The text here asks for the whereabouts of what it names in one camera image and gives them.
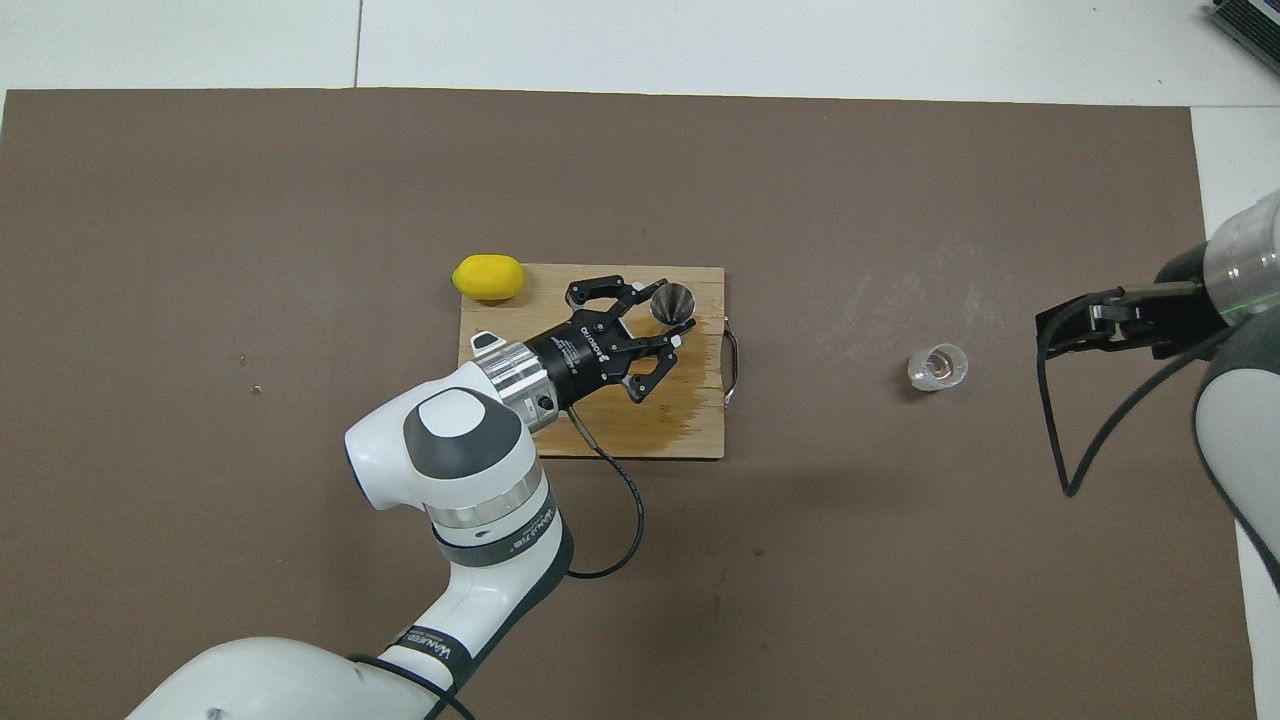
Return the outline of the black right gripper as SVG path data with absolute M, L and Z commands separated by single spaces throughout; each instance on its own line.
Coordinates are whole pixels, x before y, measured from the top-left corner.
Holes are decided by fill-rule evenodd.
M 1201 243 L 1176 255 L 1160 269 L 1156 282 L 1203 284 L 1207 247 Z M 1075 354 L 1096 350 L 1100 343 L 1153 343 L 1152 359 L 1169 359 L 1226 328 L 1203 290 L 1155 300 L 1149 319 L 1147 306 L 1151 302 L 1146 292 L 1117 287 L 1085 293 L 1037 313 L 1037 352 Z

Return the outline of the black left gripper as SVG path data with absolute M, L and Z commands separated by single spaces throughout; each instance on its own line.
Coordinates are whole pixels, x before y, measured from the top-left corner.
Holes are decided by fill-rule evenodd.
M 558 407 L 572 407 L 589 395 L 620 382 L 634 404 L 643 404 L 676 366 L 684 336 L 698 324 L 696 320 L 678 323 L 660 334 L 635 338 L 618 319 L 650 297 L 648 286 L 627 283 L 622 275 L 603 275 L 568 284 L 564 301 L 576 313 L 527 342 L 527 348 L 548 374 Z M 603 299 L 612 304 L 603 310 L 589 307 L 590 302 Z M 655 360 L 652 370 L 631 370 L 634 363 L 649 357 Z

